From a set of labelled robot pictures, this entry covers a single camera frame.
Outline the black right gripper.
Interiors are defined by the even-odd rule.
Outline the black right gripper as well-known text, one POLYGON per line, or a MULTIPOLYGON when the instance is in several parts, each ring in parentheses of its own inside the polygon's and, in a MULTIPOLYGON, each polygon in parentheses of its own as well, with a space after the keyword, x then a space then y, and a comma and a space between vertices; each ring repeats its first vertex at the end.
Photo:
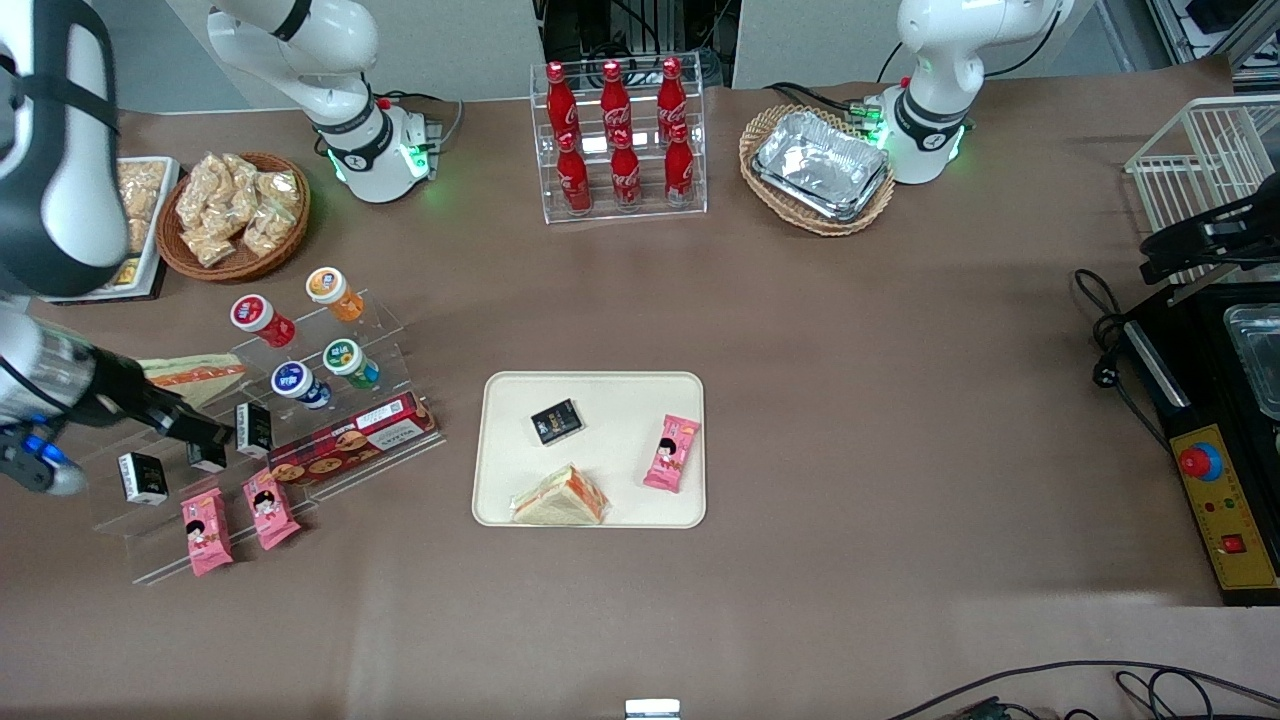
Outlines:
POLYGON ((206 416, 180 396, 155 386, 131 357, 93 347, 93 372, 88 384, 88 416, 102 421, 131 419, 159 434, 197 446, 224 446, 233 425, 206 416))

